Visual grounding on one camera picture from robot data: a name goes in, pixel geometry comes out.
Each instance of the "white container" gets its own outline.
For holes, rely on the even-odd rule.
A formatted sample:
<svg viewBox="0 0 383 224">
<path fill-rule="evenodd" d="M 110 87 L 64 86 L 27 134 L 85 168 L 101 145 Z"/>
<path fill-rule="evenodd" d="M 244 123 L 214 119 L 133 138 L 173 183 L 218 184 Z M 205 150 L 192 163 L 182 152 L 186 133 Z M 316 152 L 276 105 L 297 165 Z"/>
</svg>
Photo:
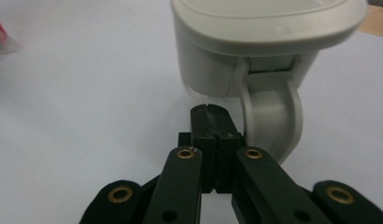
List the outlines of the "white container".
<svg viewBox="0 0 383 224">
<path fill-rule="evenodd" d="M 320 49 L 347 39 L 365 0 L 171 0 L 180 71 L 206 96 L 240 97 L 245 137 L 282 162 L 303 126 L 296 89 Z"/>
</svg>

